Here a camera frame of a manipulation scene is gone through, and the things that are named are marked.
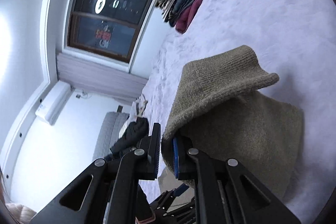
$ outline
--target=window sill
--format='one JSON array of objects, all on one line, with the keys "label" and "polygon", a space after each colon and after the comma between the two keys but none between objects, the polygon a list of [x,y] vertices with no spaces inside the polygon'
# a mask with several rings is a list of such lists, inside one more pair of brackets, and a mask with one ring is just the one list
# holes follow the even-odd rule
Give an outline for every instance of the window sill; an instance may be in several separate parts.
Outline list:
[{"label": "window sill", "polygon": [[104,57],[98,54],[94,54],[85,50],[72,48],[72,47],[64,47],[63,53],[69,54],[71,56],[84,59],[87,61],[95,62],[101,64],[106,67],[114,68],[117,70],[129,72],[131,63],[124,63],[118,60],[114,60],[112,58]]}]

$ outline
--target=stack of folded clothes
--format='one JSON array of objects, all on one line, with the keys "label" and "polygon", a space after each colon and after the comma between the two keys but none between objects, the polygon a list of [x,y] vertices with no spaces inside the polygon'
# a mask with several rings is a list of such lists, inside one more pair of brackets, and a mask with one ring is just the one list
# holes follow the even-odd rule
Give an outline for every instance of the stack of folded clothes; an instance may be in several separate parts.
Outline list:
[{"label": "stack of folded clothes", "polygon": [[164,22],[180,33],[186,32],[203,0],[157,0]]}]

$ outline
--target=air conditioner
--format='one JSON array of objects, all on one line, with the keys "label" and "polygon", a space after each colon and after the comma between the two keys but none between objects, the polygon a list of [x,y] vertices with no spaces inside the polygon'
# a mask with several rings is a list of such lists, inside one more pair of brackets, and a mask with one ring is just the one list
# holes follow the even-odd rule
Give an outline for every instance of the air conditioner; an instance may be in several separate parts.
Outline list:
[{"label": "air conditioner", "polygon": [[69,98],[70,93],[71,85],[58,81],[39,105],[35,112],[36,116],[42,121],[53,125],[62,107]]}]

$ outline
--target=bed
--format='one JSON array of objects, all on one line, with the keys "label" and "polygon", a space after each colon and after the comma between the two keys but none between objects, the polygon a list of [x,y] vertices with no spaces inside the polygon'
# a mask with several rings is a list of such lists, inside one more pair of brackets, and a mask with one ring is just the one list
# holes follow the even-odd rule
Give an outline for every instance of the bed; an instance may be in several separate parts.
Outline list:
[{"label": "bed", "polygon": [[[280,81],[261,92],[304,110],[305,132],[283,202],[312,223],[336,185],[336,6],[333,0],[203,0],[183,35],[172,29],[143,94],[144,116],[164,132],[182,72],[190,61],[246,44]],[[159,175],[165,165],[160,157]],[[140,182],[148,201],[158,182]]]}]

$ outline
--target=beige puffer jacket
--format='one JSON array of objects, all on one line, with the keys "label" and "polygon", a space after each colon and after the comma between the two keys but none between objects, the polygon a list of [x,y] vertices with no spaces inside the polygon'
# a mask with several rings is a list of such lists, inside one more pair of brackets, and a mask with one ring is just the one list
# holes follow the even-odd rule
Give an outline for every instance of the beige puffer jacket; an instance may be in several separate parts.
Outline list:
[{"label": "beige puffer jacket", "polygon": [[35,211],[21,204],[7,203],[6,207],[12,217],[21,224],[28,224],[36,215]]}]

